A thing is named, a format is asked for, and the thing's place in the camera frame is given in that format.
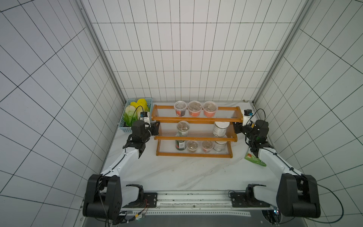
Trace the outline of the seed jar red label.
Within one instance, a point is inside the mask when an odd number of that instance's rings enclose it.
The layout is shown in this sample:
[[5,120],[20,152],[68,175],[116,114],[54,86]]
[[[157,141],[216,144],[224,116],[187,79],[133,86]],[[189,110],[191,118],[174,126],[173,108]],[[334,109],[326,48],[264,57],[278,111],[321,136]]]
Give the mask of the seed jar red label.
[[207,101],[203,105],[203,113],[206,117],[214,117],[218,111],[218,105],[213,101]]
[[188,103],[188,111],[191,117],[198,117],[202,111],[202,104],[199,101],[191,101]]

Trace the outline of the seed jar dark label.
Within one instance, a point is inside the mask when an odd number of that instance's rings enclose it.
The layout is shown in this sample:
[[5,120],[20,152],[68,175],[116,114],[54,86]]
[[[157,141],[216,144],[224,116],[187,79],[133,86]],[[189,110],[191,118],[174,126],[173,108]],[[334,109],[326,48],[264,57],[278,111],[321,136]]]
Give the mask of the seed jar dark label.
[[177,101],[174,104],[174,110],[178,117],[185,116],[185,112],[187,110],[187,104],[184,101]]

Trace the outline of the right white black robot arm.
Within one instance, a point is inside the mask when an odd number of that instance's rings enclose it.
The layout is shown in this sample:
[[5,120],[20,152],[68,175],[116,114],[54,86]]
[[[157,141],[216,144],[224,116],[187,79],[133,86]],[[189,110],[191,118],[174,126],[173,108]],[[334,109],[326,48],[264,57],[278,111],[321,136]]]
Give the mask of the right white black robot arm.
[[319,218],[321,215],[315,178],[290,166],[268,143],[268,123],[233,123],[235,133],[243,133],[252,154],[263,161],[279,180],[278,189],[262,184],[249,184],[244,199],[247,205],[269,204],[286,217]]

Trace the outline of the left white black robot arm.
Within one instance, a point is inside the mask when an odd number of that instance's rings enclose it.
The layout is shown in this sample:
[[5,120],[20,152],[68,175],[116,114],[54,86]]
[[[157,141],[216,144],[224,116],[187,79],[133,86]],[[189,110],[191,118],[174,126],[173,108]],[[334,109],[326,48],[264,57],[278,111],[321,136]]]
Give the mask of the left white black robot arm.
[[127,205],[142,206],[145,203],[143,186],[122,183],[127,171],[141,157],[146,143],[159,134],[160,122],[147,123],[137,120],[132,133],[121,149],[121,155],[102,173],[93,174],[87,183],[83,216],[117,220],[121,208]]

